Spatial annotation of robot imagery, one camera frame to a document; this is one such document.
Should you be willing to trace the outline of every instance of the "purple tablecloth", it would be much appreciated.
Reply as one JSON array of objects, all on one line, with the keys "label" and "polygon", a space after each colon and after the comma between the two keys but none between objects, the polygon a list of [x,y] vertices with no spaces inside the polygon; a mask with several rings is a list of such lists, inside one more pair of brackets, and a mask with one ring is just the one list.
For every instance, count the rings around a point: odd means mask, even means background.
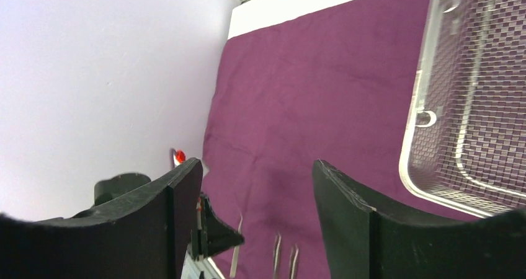
[{"label": "purple tablecloth", "polygon": [[[405,204],[463,213],[411,195],[398,159],[429,0],[355,0],[232,38],[223,52],[204,144],[203,181],[218,216],[246,244],[237,278],[281,277],[291,246],[298,278],[329,278],[311,166],[325,159]],[[228,275],[232,251],[215,261]]]}]

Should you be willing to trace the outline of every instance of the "wire mesh basket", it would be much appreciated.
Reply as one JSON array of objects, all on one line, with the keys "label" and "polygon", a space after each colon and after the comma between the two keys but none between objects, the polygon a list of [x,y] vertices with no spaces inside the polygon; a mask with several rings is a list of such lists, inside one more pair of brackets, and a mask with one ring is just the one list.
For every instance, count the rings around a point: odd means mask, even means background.
[{"label": "wire mesh basket", "polygon": [[431,0],[399,171],[476,216],[526,205],[526,0]]}]

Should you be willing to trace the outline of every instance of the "red object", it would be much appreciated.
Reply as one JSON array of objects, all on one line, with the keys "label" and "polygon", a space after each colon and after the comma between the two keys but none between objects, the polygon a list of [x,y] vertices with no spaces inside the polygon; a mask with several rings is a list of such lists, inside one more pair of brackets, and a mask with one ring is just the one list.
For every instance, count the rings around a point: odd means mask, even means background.
[{"label": "red object", "polygon": [[183,151],[177,150],[176,151],[176,159],[177,159],[177,161],[179,161],[179,163],[182,163],[183,161],[186,160],[186,155],[184,154]]}]

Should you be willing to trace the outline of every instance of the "white wall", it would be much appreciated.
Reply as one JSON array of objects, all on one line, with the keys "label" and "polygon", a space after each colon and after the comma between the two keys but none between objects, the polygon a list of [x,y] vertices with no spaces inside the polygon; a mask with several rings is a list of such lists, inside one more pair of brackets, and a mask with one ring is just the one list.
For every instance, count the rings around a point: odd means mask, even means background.
[{"label": "white wall", "polygon": [[234,0],[0,0],[0,211],[71,216],[201,156]]},{"label": "white wall", "polygon": [[234,9],[228,38],[351,0],[250,0]]}]

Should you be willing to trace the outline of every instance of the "white surface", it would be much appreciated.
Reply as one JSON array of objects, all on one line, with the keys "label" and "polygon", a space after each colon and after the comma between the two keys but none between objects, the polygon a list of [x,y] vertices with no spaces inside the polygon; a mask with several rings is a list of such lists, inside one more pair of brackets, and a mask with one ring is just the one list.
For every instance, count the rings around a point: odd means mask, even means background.
[{"label": "white surface", "polygon": [[200,157],[234,0],[0,0],[0,210],[69,217],[98,180]]},{"label": "white surface", "polygon": [[228,38],[351,0],[250,0],[234,9]]}]

